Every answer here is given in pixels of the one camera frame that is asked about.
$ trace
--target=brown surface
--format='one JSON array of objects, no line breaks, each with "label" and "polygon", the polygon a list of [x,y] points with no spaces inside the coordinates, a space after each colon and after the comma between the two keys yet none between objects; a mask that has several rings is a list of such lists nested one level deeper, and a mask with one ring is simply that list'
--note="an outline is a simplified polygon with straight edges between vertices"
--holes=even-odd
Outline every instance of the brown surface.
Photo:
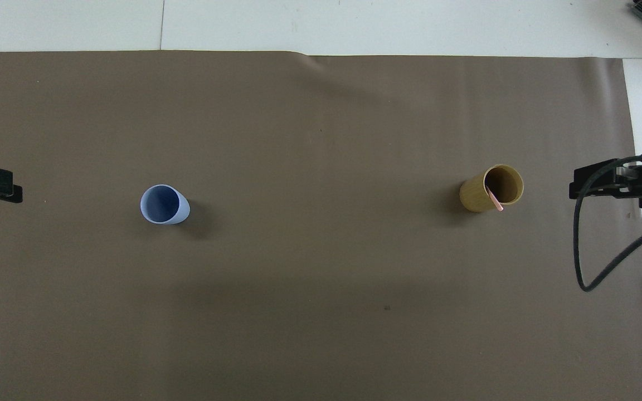
[{"label": "brown surface", "polygon": [[[642,399],[642,250],[581,292],[566,196],[631,154],[618,60],[0,53],[0,399]],[[590,276],[641,224],[587,203]]]}]

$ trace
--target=white table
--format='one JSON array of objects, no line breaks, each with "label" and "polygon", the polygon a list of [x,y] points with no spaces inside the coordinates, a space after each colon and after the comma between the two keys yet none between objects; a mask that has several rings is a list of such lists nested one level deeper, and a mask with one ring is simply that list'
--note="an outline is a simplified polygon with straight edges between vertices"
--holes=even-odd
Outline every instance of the white table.
[{"label": "white table", "polygon": [[642,153],[642,21],[628,4],[627,0],[0,0],[0,51],[618,57],[625,59],[635,150]]}]

